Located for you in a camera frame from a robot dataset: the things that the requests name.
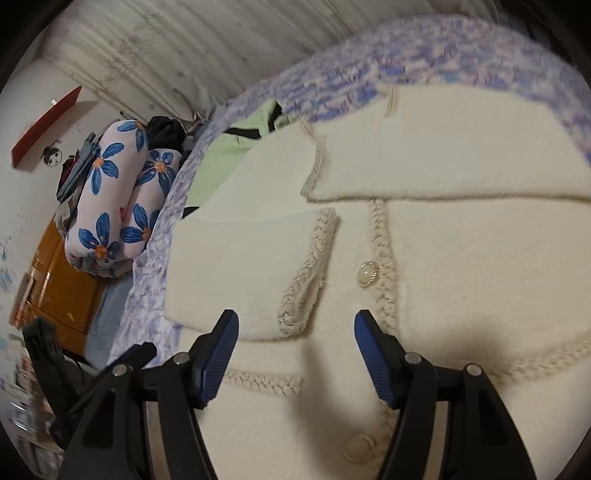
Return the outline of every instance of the white curtain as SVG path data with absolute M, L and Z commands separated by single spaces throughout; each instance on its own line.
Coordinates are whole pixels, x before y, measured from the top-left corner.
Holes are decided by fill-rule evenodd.
M 317 50 L 410 14 L 492 19 L 492 0 L 74 0 L 41 56 L 124 113 L 191 123 Z

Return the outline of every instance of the floral bedsheet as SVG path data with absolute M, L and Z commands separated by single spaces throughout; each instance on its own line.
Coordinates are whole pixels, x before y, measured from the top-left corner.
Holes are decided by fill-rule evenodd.
M 275 98 L 285 113 L 311 122 L 366 105 L 381 84 L 461 83 L 514 92 L 546 103 L 591 162 L 591 92 L 580 73 L 521 34 L 460 16 L 398 19 L 318 53 L 259 82 L 216 111 L 179 172 L 147 249 L 134 263 L 134 286 L 109 362 L 134 343 L 158 348 L 151 365 L 174 352 L 181 331 L 164 317 L 171 227 L 180 218 L 207 146 L 260 103 Z

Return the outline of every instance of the wooden cabinet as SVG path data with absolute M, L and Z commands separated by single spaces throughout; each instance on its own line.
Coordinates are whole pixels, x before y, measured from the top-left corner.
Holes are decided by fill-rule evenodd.
M 64 241 L 53 221 L 33 258 L 31 277 L 33 285 L 24 303 L 22 323 L 45 317 L 56 326 L 61 347 L 83 355 L 86 332 L 108 279 L 80 272 L 68 263 Z

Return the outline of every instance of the blue gripper pad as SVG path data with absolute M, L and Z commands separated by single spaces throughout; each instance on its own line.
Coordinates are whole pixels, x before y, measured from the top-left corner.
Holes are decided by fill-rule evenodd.
M 357 346 L 361 351 L 363 361 L 374 383 L 378 397 L 384 400 L 389 407 L 393 408 L 395 397 L 392 392 L 390 369 L 368 322 L 373 322 L 379 331 L 379 335 L 383 335 L 375 320 L 371 316 L 366 318 L 362 310 L 355 316 L 354 329 Z
M 208 343 L 214 342 L 214 344 L 211 345 L 211 354 L 202 368 L 199 394 L 199 399 L 204 406 L 216 397 L 238 340 L 238 315 L 236 312 L 225 310 L 209 335 Z

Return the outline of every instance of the green garment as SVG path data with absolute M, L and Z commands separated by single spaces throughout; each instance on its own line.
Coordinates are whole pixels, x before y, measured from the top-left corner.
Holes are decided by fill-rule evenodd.
M 276 100 L 267 100 L 250 117 L 232 125 L 232 128 L 257 129 L 261 136 L 269 134 L 269 118 L 277 105 Z M 281 115 L 274 125 L 283 127 L 290 122 Z M 244 155 L 256 145 L 258 140 L 238 135 L 222 133 L 207 148 L 203 162 L 193 179 L 185 207 L 199 207 L 236 170 Z

